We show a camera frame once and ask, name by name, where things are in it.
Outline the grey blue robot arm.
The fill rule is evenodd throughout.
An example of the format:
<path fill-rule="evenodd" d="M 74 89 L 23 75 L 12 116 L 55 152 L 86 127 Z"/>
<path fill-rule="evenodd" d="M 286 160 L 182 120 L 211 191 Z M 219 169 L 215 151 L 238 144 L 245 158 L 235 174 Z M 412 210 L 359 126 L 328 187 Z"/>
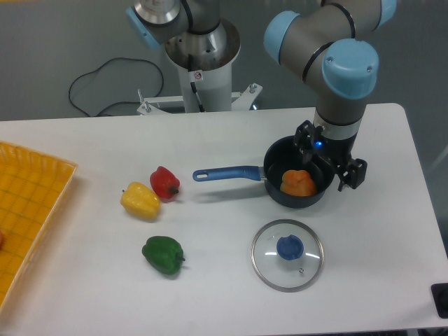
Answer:
<path fill-rule="evenodd" d="M 377 82 L 379 57 L 362 37 L 395 11 L 394 1 L 322 1 L 307 17 L 279 13 L 264 33 L 267 54 L 318 97 L 314 119 L 298 127 L 295 146 L 305 159 L 317 154 L 327 160 L 341 188 L 357 188 L 367 172 L 351 149 Z M 126 14 L 143 43 L 164 48 L 177 67 L 187 112 L 235 105 L 232 63 L 241 42 L 218 1 L 136 1 Z"/>

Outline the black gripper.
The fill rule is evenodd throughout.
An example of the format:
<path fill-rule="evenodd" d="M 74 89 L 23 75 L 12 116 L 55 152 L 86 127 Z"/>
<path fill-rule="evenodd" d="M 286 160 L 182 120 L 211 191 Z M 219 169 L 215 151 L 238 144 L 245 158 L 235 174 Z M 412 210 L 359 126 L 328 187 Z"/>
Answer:
<path fill-rule="evenodd" d="M 334 140 L 324 137 L 322 132 L 322 126 L 316 127 L 309 120 L 297 127 L 293 146 L 302 154 L 302 161 L 307 167 L 317 166 L 317 158 L 326 161 L 339 177 L 340 192 L 345 188 L 357 189 L 364 182 L 368 168 L 366 161 L 351 158 L 357 134 Z"/>

